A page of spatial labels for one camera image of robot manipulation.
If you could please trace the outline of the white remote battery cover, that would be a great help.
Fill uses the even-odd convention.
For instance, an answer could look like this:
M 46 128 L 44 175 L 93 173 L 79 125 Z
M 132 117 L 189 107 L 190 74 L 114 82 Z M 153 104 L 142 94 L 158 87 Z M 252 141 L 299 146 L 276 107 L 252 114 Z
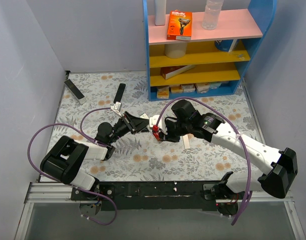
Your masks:
M 190 146 L 190 140 L 189 140 L 189 136 L 186 134 L 182 137 L 182 140 L 183 140 L 183 145 L 184 145 L 184 149 L 185 150 L 188 150 L 191 148 Z

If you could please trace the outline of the white remote control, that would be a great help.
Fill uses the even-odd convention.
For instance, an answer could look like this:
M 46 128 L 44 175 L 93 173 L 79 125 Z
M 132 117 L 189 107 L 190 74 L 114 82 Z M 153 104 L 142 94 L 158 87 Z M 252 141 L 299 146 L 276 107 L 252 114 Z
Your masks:
M 148 119 L 149 120 L 149 118 L 150 117 L 148 117 L 145 113 L 143 113 L 141 116 L 140 116 L 140 118 L 145 118 L 145 119 Z M 153 127 L 153 130 L 151 130 L 150 128 L 149 128 L 149 125 L 148 125 L 148 127 L 147 127 L 148 129 L 149 129 L 149 132 L 153 135 L 153 133 L 159 133 L 159 138 L 160 138 L 160 134 L 163 134 L 160 130 L 159 130 L 159 128 L 155 125 L 154 127 Z

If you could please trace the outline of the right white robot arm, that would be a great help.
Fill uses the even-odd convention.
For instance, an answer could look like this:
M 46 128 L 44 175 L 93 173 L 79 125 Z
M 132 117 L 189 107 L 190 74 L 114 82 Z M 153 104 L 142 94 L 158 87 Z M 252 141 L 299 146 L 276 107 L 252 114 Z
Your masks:
M 298 174 L 297 154 L 291 148 L 280 150 L 239 132 L 228 118 L 215 109 L 200 114 L 191 97 L 178 97 L 171 102 L 173 120 L 162 115 L 152 125 L 159 141 L 176 142 L 181 136 L 192 134 L 211 144 L 224 147 L 246 159 L 247 173 L 228 172 L 219 184 L 220 195 L 230 199 L 240 192 L 264 191 L 283 199 Z

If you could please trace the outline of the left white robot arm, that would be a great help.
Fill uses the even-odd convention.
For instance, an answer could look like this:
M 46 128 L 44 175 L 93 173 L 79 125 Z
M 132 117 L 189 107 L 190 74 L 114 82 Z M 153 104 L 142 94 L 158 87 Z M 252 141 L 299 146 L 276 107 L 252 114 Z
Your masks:
M 100 193 L 99 180 L 81 169 L 83 161 L 108 160 L 115 151 L 113 143 L 128 133 L 141 132 L 149 123 L 147 116 L 135 117 L 126 111 L 114 125 L 103 122 L 98 126 L 95 143 L 62 136 L 41 161 L 40 170 L 63 184 L 81 188 L 88 200 L 94 200 Z

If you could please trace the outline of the red battery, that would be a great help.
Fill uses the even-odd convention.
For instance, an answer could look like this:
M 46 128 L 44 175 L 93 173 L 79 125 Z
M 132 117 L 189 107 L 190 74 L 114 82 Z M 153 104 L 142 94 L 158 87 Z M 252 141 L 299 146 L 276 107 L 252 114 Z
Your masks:
M 153 136 L 155 137 L 155 139 L 159 142 L 160 141 L 160 137 L 159 137 L 159 133 L 158 132 L 154 132 Z

